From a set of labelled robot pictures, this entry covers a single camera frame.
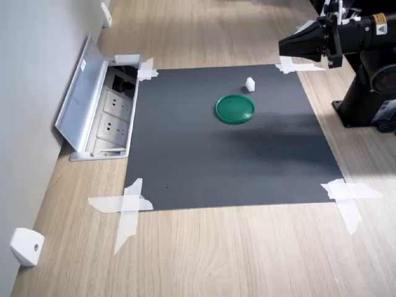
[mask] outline metal cover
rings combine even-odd
[[[88,36],[55,127],[77,152],[87,145],[108,61]]]

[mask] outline electrical outlet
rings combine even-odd
[[[128,123],[104,113],[100,118],[97,136],[100,139],[126,147]]]
[[[120,93],[108,90],[103,110],[112,116],[129,122],[132,113],[132,100]]]

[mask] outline masking tape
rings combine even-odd
[[[297,27],[297,31],[295,34],[303,31],[304,29],[307,29],[310,25],[312,25],[315,21],[314,20],[308,20],[304,25]]]
[[[154,58],[148,59],[146,62],[143,62],[140,65],[140,69],[137,71],[137,78],[142,80],[150,80],[152,77],[157,77],[158,72],[156,69],[153,69]]]
[[[328,184],[321,184],[327,191],[329,199],[334,199],[341,213],[349,234],[353,234],[359,222],[363,221],[356,206],[355,199],[381,198],[383,195],[363,183],[346,183],[336,179]]]
[[[326,69],[317,67],[314,63],[305,64],[294,64],[291,57],[279,56],[280,63],[275,66],[282,71],[284,74],[295,72],[295,71],[325,71]]]
[[[324,13],[324,7],[330,4],[330,0],[325,0],[322,7],[321,17],[324,17],[326,14]]]
[[[142,185],[143,179],[138,178],[131,186],[124,189],[123,196],[88,198],[89,204],[102,213],[121,212],[114,255],[129,237],[136,234],[139,211],[153,210],[152,203],[141,195]]]

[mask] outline black mat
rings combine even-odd
[[[155,210],[328,202],[342,178],[296,73],[274,65],[159,70],[140,83],[125,187],[143,178]],[[219,98],[247,91],[240,125],[220,122]]]

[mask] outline green plastic lid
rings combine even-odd
[[[227,124],[242,124],[254,113],[254,103],[242,95],[228,95],[217,101],[216,116]]]

